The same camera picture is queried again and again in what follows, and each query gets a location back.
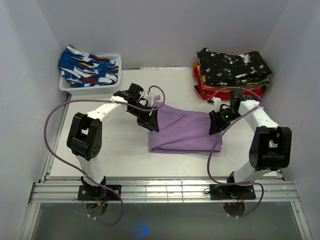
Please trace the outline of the purple trousers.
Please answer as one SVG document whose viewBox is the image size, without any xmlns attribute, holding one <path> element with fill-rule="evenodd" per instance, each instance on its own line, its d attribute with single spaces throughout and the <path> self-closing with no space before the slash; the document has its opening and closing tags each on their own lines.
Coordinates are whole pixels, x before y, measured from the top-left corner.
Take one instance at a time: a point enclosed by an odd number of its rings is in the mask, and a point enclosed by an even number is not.
<svg viewBox="0 0 320 240">
<path fill-rule="evenodd" d="M 210 116 L 206 112 L 189 111 L 169 105 L 154 103 L 159 132 L 148 133 L 148 148 L 151 153 L 191 154 L 220 152 L 223 141 L 220 134 L 209 135 Z"/>
</svg>

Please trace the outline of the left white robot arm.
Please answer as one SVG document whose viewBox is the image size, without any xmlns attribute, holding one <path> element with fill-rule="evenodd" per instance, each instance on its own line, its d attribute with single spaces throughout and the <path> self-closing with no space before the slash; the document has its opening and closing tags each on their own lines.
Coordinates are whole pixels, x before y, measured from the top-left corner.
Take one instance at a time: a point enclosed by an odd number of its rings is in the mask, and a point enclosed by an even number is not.
<svg viewBox="0 0 320 240">
<path fill-rule="evenodd" d="M 137 124 L 149 131 L 159 132 L 158 95 L 144 95 L 144 89 L 132 83 L 128 90 L 117 91 L 98 108 L 87 113 L 76 113 L 72 119 L 67 147 L 76 156 L 83 174 L 83 185 L 88 193 L 100 200 L 106 195 L 105 176 L 102 174 L 98 154 L 102 149 L 103 128 L 118 116 L 129 113 Z"/>
</svg>

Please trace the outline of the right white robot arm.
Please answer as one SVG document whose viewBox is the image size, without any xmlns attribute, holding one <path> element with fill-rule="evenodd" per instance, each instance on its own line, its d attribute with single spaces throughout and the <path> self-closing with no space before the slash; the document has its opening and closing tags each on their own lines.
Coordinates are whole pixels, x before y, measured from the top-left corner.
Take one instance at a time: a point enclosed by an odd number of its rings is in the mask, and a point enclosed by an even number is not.
<svg viewBox="0 0 320 240">
<path fill-rule="evenodd" d="M 226 194 L 237 199 L 244 186 L 270 172 L 287 168 L 291 157 L 292 131 L 274 122 L 263 108 L 263 99 L 253 91 L 248 95 L 242 87 L 230 87 L 229 107 L 209 113 L 209 134 L 223 136 L 239 120 L 246 120 L 254 135 L 248 161 L 227 178 Z"/>
</svg>

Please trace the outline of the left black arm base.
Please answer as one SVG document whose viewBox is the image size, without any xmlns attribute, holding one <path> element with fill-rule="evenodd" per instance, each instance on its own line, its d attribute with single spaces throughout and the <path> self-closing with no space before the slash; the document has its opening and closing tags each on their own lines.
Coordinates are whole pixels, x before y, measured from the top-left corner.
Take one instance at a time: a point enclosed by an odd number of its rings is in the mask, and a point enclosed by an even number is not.
<svg viewBox="0 0 320 240">
<path fill-rule="evenodd" d="M 87 187 L 81 185 L 77 194 L 78 201 L 119 201 L 120 198 L 110 190 L 106 190 L 99 186 Z"/>
</svg>

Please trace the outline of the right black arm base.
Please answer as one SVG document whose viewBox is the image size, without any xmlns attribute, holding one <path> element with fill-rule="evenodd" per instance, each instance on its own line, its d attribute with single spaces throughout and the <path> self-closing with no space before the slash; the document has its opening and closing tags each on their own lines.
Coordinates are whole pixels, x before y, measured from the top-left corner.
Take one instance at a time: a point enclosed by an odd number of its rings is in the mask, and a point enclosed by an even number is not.
<svg viewBox="0 0 320 240">
<path fill-rule="evenodd" d="M 256 193 L 252 185 L 237 184 L 210 184 L 205 188 L 204 194 L 211 200 L 255 200 Z"/>
</svg>

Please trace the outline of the red folded trousers stack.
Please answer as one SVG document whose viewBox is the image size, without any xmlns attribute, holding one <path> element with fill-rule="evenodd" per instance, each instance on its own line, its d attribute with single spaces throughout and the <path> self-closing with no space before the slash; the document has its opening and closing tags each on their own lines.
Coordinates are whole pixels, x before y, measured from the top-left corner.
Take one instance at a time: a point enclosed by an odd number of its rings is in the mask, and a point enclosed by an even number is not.
<svg viewBox="0 0 320 240">
<path fill-rule="evenodd" d="M 209 100 L 214 93 L 217 93 L 216 97 L 218 98 L 225 99 L 225 100 L 229 99 L 229 92 L 231 91 L 229 87 L 234 87 L 234 86 L 206 85 L 202 81 L 202 78 L 200 75 L 200 64 L 198 63 L 198 61 L 192 65 L 192 75 L 194 79 L 197 81 L 197 85 L 195 86 L 195 89 L 200 94 L 203 100 Z M 249 90 L 257 89 L 255 93 L 261 96 L 263 92 L 263 86 L 266 86 L 268 84 L 269 84 L 269 81 L 268 81 L 268 78 L 266 78 L 263 82 L 260 82 L 259 84 L 241 85 L 241 86 L 237 85 L 236 87 L 242 87 Z"/>
</svg>

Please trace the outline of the black white patterned folded trousers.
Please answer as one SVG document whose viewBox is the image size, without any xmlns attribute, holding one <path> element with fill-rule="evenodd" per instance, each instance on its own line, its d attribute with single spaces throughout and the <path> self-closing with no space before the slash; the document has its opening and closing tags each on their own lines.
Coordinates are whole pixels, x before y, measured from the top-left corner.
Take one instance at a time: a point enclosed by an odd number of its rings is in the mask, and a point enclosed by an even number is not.
<svg viewBox="0 0 320 240">
<path fill-rule="evenodd" d="M 258 51 L 229 55 L 203 48 L 196 53 L 207 86 L 244 86 L 263 82 L 271 69 Z"/>
</svg>

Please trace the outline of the blue patterned trousers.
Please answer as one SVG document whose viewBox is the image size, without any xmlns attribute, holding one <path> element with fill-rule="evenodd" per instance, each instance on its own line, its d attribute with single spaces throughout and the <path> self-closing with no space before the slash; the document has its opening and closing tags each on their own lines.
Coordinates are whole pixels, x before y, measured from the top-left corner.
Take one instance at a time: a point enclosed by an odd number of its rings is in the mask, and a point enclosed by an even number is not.
<svg viewBox="0 0 320 240">
<path fill-rule="evenodd" d="M 119 58 L 110 59 L 67 46 L 58 61 L 62 77 L 73 88 L 114 85 L 119 79 Z"/>
</svg>

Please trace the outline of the aluminium rail frame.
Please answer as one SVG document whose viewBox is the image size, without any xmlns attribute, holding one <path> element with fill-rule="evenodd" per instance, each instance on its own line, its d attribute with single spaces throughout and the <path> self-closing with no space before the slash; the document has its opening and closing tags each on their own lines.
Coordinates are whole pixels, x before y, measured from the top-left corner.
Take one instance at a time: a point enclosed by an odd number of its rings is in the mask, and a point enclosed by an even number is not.
<svg viewBox="0 0 320 240">
<path fill-rule="evenodd" d="M 313 240 L 306 209 L 292 181 L 281 174 L 259 180 L 256 199 L 241 203 L 242 216 L 227 210 L 232 201 L 212 200 L 207 177 L 125 177 L 122 201 L 108 204 L 102 223 L 87 216 L 94 203 L 78 200 L 80 173 L 47 163 L 31 190 L 23 240 Z"/>
</svg>

